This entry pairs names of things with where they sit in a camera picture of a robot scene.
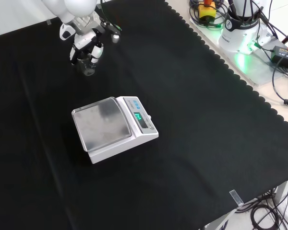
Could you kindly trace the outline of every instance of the black cloth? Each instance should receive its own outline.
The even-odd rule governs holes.
[[[53,173],[73,229],[199,229],[237,207],[229,191],[246,202],[288,180],[288,123],[163,0],[104,7],[121,41],[103,36],[91,77],[69,63],[72,41],[60,40],[59,20],[0,36],[0,86],[11,87],[4,97],[15,98],[16,76],[26,96],[0,121],[37,143],[25,159],[44,151],[43,172]],[[159,138],[92,165],[71,111],[110,96],[138,96]],[[28,106],[36,126],[18,123]]]
[[[0,36],[0,230],[69,230],[15,61],[19,40],[10,43],[16,34]]]

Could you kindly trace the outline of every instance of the electronic device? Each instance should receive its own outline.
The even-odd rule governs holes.
[[[72,117],[93,164],[159,136],[137,97],[110,97],[73,110]]]
[[[204,0],[204,4],[198,6],[198,15],[201,22],[214,22],[216,18],[216,4],[212,0]]]
[[[281,58],[280,66],[288,68],[288,49],[275,46],[271,52],[271,61],[277,63]]]
[[[108,30],[112,42],[117,43],[120,39],[120,28],[94,11],[97,0],[42,0],[42,2],[63,22],[60,38],[65,41],[75,35],[70,52],[71,63],[78,64],[86,76],[94,74],[104,49],[99,37]]]
[[[228,16],[219,45],[226,51],[250,54],[257,49],[254,43],[263,46],[271,41],[267,26],[260,23],[260,11],[267,0],[229,0]]]

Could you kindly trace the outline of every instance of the digital scale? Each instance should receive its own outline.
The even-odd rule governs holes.
[[[93,164],[159,136],[137,97],[109,97],[72,111]]]

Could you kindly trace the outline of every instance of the cable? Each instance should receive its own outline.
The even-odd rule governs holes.
[[[272,26],[273,28],[275,28],[277,31],[279,31],[283,36],[285,36],[288,39],[288,36],[286,34],[284,34],[280,29],[278,29],[276,26],[272,25],[270,22],[268,22],[270,26]]]
[[[102,5],[103,5],[103,0],[100,0],[100,8],[101,8],[101,11],[102,11],[102,13],[104,14],[105,18],[106,18],[117,30],[121,31],[121,28],[120,28],[119,26],[115,25],[115,24],[114,24],[112,21],[110,21],[110,19],[106,16],[106,14],[105,14],[105,12],[104,12],[104,10],[103,10],[103,8],[102,8]]]
[[[225,224],[223,225],[223,227],[221,227],[220,230],[225,230],[225,228],[227,227],[227,223],[228,223],[228,220],[225,222]]]
[[[253,0],[252,0],[252,3],[254,3],[257,6],[257,8],[260,10],[260,7]],[[273,24],[269,22],[269,19],[267,19],[267,17],[262,11],[261,11],[261,15],[263,16],[261,18],[263,21],[266,21],[271,27],[275,28],[277,31],[279,31],[283,36],[285,36],[288,39],[288,36],[286,34],[284,34],[280,29],[278,29],[276,26],[274,26]]]
[[[282,221],[280,222],[279,225],[281,225],[281,224],[283,223],[283,221],[285,221],[285,222],[288,224],[288,221],[285,219],[285,213],[286,213],[287,207],[288,207],[288,196],[287,196],[287,204],[286,204],[285,211],[284,211],[284,214],[283,214],[283,215],[280,213],[280,211],[279,211],[278,208],[276,207],[276,210],[279,211],[279,214],[280,214],[280,216],[282,217]]]
[[[274,71],[273,71],[273,74],[272,74],[272,85],[273,85],[274,92],[277,94],[277,96],[284,101],[284,104],[287,104],[287,105],[288,105],[288,99],[282,98],[282,97],[278,94],[278,92],[277,92],[277,90],[276,90],[276,88],[275,88],[275,85],[274,85],[274,75],[275,75],[275,71],[276,71],[277,67],[279,66],[279,64],[281,63],[281,61],[284,59],[284,57],[285,57],[285,56],[281,57],[281,59],[280,59],[280,60],[277,62],[277,64],[275,65],[275,68],[274,68]]]
[[[269,17],[268,17],[268,20],[270,20],[270,13],[271,13],[271,6],[272,6],[272,2],[273,2],[273,0],[271,0],[271,2],[270,2],[270,6],[269,6]]]
[[[259,222],[257,222],[257,223],[256,223],[256,222],[254,222],[254,223],[252,222],[252,224],[253,224],[253,226],[254,226],[254,228],[253,228],[252,230],[255,230],[255,229],[264,230],[263,228],[259,227],[259,224],[263,221],[264,218],[266,218],[266,216],[268,216],[270,213],[272,213],[272,211],[273,211],[274,209],[276,209],[281,203],[283,203],[286,198],[288,198],[288,193],[287,193],[287,195],[284,197],[284,199],[283,199],[281,202],[279,202],[278,205],[276,205],[274,208],[271,208],[271,207],[270,207],[269,212],[268,212],[264,217],[262,217]]]

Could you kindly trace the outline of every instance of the wire bundle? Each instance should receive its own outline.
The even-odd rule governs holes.
[[[283,224],[284,228],[287,230],[287,225],[288,225],[288,221],[285,219],[285,212],[287,210],[288,207],[288,193],[287,195],[284,197],[284,199],[278,204],[276,205],[275,203],[275,189],[271,189],[269,192],[263,194],[261,197],[258,197],[257,200],[250,202],[248,204],[245,204],[244,206],[242,206],[242,208],[238,209],[236,211],[236,213],[245,213],[247,211],[251,210],[251,221],[252,221],[252,225],[254,226],[254,229],[258,229],[258,230],[277,230],[279,229],[280,225]],[[280,204],[282,204],[287,198],[287,204],[285,207],[285,211],[283,212],[283,214],[281,214],[281,212],[278,209],[278,206]],[[271,199],[273,202],[274,207],[269,206],[268,203],[268,199]],[[261,208],[265,208],[268,209],[269,212],[260,219],[260,221],[256,222],[255,221],[255,212]],[[262,227],[259,226],[259,224],[264,220],[264,218],[266,218],[269,214],[272,214],[272,217],[274,218],[274,225],[268,229],[264,229]]]
[[[256,5],[256,7],[258,8],[258,13],[259,13],[259,17],[260,19],[267,25],[269,25],[271,28],[273,29],[276,29],[277,31],[279,31],[282,35],[284,35],[287,39],[288,39],[288,36],[286,36],[282,31],[280,31],[276,26],[274,26],[273,24],[271,24],[269,22],[269,18],[270,18],[270,10],[271,10],[271,5],[272,5],[272,1],[270,3],[270,9],[269,9],[269,18],[267,18],[265,16],[265,14],[262,12],[262,9],[252,0],[252,3],[254,5]],[[269,60],[271,61],[271,58],[270,56],[267,54],[266,51],[270,51],[270,52],[273,52],[273,50],[268,50],[268,49],[264,49],[259,43],[258,43],[258,33],[259,33],[259,30],[260,30],[260,20],[259,20],[259,26],[258,26],[258,32],[257,32],[257,38],[256,38],[256,41],[257,41],[257,44],[255,44],[257,47],[259,47],[264,53],[265,55],[269,58]],[[283,56],[278,62],[277,64],[275,65],[274,67],[274,71],[273,71],[273,74],[272,74],[272,85],[273,85],[273,89],[274,89],[274,92],[277,94],[277,96],[282,99],[284,101],[284,104],[287,104],[288,105],[288,100],[287,99],[284,99],[282,96],[279,95],[279,93],[277,92],[276,88],[275,88],[275,84],[274,84],[274,75],[275,75],[275,72],[276,70],[278,70],[279,72],[285,74],[286,76],[288,76],[288,70],[284,67],[279,67],[279,64],[281,63],[281,61],[284,59],[285,56]]]

